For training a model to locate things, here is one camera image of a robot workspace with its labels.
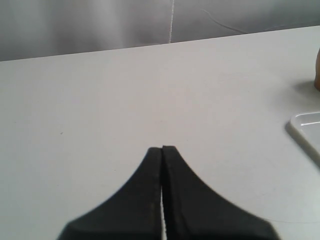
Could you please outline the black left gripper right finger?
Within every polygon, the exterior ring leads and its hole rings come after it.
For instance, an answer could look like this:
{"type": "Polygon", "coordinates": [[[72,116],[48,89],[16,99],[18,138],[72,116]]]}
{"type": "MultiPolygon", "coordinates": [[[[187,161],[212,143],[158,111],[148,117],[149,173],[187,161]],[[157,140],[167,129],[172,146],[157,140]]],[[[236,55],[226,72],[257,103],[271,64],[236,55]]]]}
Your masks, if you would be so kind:
{"type": "Polygon", "coordinates": [[[169,240],[278,240],[272,225],[204,183],[174,146],[162,147],[162,201],[169,240]]]}

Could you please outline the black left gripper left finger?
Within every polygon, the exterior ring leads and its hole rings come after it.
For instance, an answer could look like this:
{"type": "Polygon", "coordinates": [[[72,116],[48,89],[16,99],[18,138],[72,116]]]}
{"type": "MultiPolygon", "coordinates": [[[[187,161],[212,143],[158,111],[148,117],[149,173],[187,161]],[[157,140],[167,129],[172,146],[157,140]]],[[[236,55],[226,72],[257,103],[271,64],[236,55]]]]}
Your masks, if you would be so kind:
{"type": "Polygon", "coordinates": [[[151,147],[130,179],[101,205],[70,221],[60,240],[160,240],[162,151],[151,147]]]}

